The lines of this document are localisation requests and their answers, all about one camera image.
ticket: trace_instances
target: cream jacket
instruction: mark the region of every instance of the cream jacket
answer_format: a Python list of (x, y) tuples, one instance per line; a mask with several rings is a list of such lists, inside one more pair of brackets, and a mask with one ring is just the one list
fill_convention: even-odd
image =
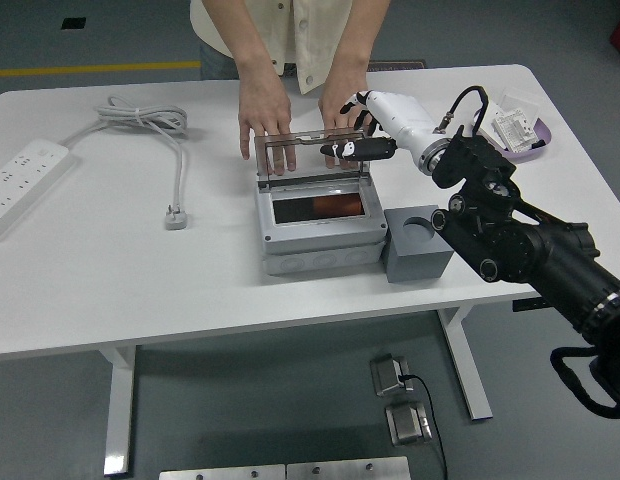
[[(302, 94), (326, 81), (352, 0), (246, 0), (246, 6), (278, 75), (294, 61)], [(231, 57), (201, 0), (190, 2), (190, 20), (201, 40)]]

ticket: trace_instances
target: gray floor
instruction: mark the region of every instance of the gray floor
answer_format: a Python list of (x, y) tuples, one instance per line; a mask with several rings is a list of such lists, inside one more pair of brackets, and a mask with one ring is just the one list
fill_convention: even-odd
[[(197, 59), (185, 0), (51, 3), (0, 0), (0, 69)], [(72, 16), (85, 30), (60, 32)], [(620, 199), (620, 55), (608, 42), (619, 20), (620, 0), (394, 0), (374, 57), (530, 67)], [(0, 93), (196, 77), (12, 77)], [(468, 419), (434, 314), (143, 347), (130, 477), (407, 455), (414, 480), (442, 478), (434, 444), (390, 445), (368, 362), (391, 352), (430, 386), (450, 478), (620, 479), (620, 421), (585, 411), (549, 365), (553, 348), (583, 343), (565, 320), (499, 304), (473, 310), (466, 331), (489, 421)], [(0, 362), (0, 479), (101, 478), (109, 379), (96, 352)]]

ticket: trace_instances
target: gray cube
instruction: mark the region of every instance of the gray cube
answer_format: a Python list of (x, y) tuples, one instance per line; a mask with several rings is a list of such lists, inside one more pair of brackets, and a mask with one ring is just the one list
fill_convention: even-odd
[(430, 217), (438, 207), (392, 208), (384, 210), (388, 242), (382, 259), (388, 282), (439, 278), (454, 250), (432, 228)]

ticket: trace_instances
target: black robotic arm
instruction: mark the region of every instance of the black robotic arm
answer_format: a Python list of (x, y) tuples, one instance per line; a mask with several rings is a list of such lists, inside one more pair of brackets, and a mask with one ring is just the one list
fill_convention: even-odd
[[(461, 127), (452, 139), (446, 138), (445, 127), (471, 91), (477, 91), (483, 103), (471, 136), (464, 137)], [(370, 114), (372, 128), (379, 126), (390, 137), (364, 138), (347, 148), (325, 146), (321, 151), (366, 161), (390, 158), (397, 148), (405, 148), (440, 188), (464, 181), (448, 208), (433, 213), (433, 228), (486, 282), (528, 283), (572, 324), (592, 347), (554, 350), (553, 367), (586, 408), (620, 418), (620, 280), (594, 261), (599, 251), (587, 224), (564, 222), (522, 200), (510, 178), (516, 167), (478, 134), (487, 103), (482, 87), (469, 87), (433, 129), (413, 97), (360, 92), (342, 112), (362, 105), (358, 126)], [(535, 223), (514, 219), (515, 211)], [(590, 371), (616, 405), (592, 400), (563, 362), (566, 357), (594, 357)]]

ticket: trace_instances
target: jeans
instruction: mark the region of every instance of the jeans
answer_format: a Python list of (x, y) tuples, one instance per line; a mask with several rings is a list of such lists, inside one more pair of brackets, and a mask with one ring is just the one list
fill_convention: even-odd
[[(205, 42), (199, 42), (199, 58), (201, 60), (201, 80), (239, 80), (237, 65), (230, 57), (219, 53)], [(282, 77), (296, 77), (297, 66), (294, 63), (286, 63), (283, 67)]]

